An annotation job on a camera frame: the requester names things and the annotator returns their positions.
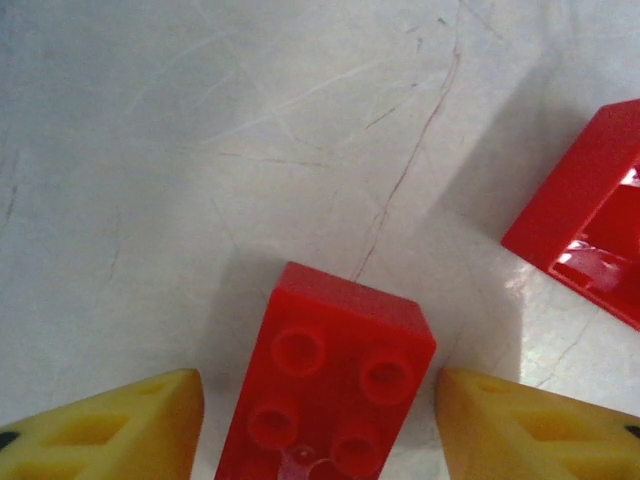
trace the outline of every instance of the red plastic block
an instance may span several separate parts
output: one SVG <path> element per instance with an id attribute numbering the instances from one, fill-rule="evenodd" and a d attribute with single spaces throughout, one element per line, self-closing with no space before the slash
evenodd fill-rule
<path id="1" fill-rule="evenodd" d="M 596 113 L 502 244 L 640 330 L 640 100 Z"/>
<path id="2" fill-rule="evenodd" d="M 415 302 L 289 263 L 215 479 L 378 478 L 435 348 Z"/>

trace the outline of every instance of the red toy piece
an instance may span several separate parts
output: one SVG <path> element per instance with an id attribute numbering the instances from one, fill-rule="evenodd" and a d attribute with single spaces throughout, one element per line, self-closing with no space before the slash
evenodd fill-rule
<path id="1" fill-rule="evenodd" d="M 596 113 L 502 244 L 640 330 L 640 100 Z"/>
<path id="2" fill-rule="evenodd" d="M 435 348 L 415 302 L 289 263 L 215 480 L 378 478 Z"/>

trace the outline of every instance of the plastic toy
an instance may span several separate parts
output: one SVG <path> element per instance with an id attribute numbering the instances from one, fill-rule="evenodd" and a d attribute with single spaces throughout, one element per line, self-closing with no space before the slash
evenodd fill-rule
<path id="1" fill-rule="evenodd" d="M 640 418 L 468 370 L 440 372 L 451 480 L 637 480 Z"/>
<path id="2" fill-rule="evenodd" d="M 177 370 L 0 428 L 0 480 L 188 480 L 204 413 Z"/>
<path id="3" fill-rule="evenodd" d="M 596 113 L 502 244 L 640 330 L 640 100 Z"/>
<path id="4" fill-rule="evenodd" d="M 415 302 L 289 263 L 216 480 L 377 478 L 435 348 Z"/>

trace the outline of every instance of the yellow plastic piece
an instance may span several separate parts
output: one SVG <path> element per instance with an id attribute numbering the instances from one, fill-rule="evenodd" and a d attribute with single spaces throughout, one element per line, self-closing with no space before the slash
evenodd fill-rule
<path id="1" fill-rule="evenodd" d="M 56 408 L 0 428 L 0 480 L 188 480 L 203 413 L 196 370 Z"/>
<path id="2" fill-rule="evenodd" d="M 640 418 L 443 369 L 436 418 L 452 480 L 640 480 Z"/>

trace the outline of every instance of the white table surface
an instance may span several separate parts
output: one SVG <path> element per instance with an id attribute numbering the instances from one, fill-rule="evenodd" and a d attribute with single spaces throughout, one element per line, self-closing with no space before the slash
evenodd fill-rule
<path id="1" fill-rule="evenodd" d="M 417 300 L 438 353 L 385 479 L 446 479 L 456 365 L 640 415 L 640 334 L 499 246 L 640 2 L 0 0 L 0 424 L 200 369 L 211 479 L 288 259 Z"/>

